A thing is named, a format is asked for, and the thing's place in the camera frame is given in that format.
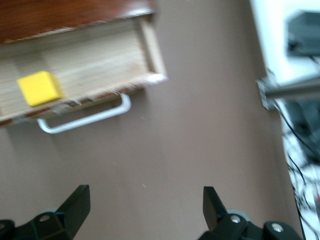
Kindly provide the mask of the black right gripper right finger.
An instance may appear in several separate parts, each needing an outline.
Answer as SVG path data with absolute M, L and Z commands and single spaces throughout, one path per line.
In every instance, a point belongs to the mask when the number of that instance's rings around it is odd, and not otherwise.
M 203 188 L 202 212 L 208 227 L 201 240 L 300 240 L 288 224 L 267 221 L 260 228 L 238 213 L 229 213 L 212 186 Z

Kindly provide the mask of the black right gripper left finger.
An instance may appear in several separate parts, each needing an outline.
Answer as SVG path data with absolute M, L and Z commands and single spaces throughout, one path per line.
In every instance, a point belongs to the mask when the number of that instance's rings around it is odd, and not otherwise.
M 0 221 L 2 240 L 72 240 L 90 212 L 90 187 L 79 185 L 56 211 L 43 212 L 16 226 L 13 220 Z

